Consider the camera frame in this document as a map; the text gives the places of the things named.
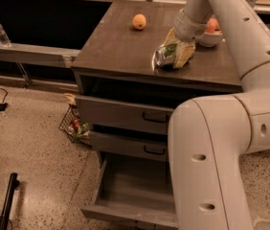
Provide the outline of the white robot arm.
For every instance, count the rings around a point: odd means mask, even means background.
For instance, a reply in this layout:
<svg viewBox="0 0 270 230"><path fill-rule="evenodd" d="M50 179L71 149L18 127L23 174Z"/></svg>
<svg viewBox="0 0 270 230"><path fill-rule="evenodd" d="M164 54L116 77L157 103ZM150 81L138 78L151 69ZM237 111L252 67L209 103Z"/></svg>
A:
<svg viewBox="0 0 270 230"><path fill-rule="evenodd" d="M190 40L215 16L242 91L180 104L169 120L179 230L253 230L238 158L270 149L270 30L246 0L188 0L174 22Z"/></svg>

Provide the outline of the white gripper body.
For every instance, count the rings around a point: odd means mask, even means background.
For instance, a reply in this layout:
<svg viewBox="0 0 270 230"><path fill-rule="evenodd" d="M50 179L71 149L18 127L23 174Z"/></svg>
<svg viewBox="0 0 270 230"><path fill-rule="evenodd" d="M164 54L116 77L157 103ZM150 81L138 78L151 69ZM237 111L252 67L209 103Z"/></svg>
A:
<svg viewBox="0 0 270 230"><path fill-rule="evenodd" d="M206 23L198 23L192 20L183 9L181 9L173 22L175 36L184 42L195 41L206 29Z"/></svg>

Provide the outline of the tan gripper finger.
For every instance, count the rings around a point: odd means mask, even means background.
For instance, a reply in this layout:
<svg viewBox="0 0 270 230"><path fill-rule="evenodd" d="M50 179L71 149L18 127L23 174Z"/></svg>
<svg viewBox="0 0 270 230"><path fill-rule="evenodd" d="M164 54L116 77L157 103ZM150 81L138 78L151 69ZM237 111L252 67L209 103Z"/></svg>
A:
<svg viewBox="0 0 270 230"><path fill-rule="evenodd" d="M187 61L192 57L195 51L195 43L192 42L182 42L179 40L176 40L174 42L176 45L176 50L175 50L175 61L173 63L173 68L182 68Z"/></svg>
<svg viewBox="0 0 270 230"><path fill-rule="evenodd" d="M175 30L171 28L166 36L166 39L163 43L164 46L173 44L177 42L177 37L175 36Z"/></svg>

